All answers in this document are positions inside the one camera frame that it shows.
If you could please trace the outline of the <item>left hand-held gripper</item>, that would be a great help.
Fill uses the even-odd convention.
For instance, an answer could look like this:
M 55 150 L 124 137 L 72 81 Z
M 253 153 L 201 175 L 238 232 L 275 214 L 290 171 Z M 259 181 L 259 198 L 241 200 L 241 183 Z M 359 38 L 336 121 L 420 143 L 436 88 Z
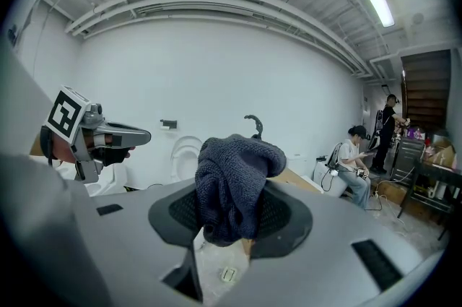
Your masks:
M 94 157 L 93 150 L 106 146 L 106 134 L 112 136 L 112 147 L 137 147 L 150 142 L 149 131 L 120 123 L 106 123 L 103 131 L 101 104 L 89 99 L 69 86 L 62 86 L 42 126 L 43 154 L 51 165 L 57 159 L 53 153 L 53 139 L 59 137 L 74 157 L 76 179 L 83 183 L 95 183 L 103 169 L 101 157 Z

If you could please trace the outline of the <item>person's left hand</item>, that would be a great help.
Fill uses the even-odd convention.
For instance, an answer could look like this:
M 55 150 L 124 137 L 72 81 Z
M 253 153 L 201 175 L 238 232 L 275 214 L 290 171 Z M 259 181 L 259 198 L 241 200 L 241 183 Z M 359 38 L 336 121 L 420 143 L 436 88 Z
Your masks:
M 92 157 L 100 161 L 104 167 L 122 163 L 129 156 L 130 148 L 111 149 L 107 147 L 96 148 L 92 151 Z

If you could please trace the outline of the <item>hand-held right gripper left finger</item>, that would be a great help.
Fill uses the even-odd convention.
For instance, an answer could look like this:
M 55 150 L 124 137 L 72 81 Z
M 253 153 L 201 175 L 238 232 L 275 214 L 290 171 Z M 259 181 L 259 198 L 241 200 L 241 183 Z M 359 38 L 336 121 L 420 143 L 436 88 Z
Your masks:
M 201 306 L 192 179 L 94 196 L 112 306 Z

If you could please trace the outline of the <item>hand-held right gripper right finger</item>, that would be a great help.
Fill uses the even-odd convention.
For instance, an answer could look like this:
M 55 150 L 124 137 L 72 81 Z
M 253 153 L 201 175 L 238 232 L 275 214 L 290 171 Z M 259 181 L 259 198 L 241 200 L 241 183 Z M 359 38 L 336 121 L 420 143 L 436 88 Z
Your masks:
M 250 266 L 224 306 L 358 306 L 404 280 L 422 256 L 350 202 L 287 183 L 267 182 L 276 221 L 255 241 Z

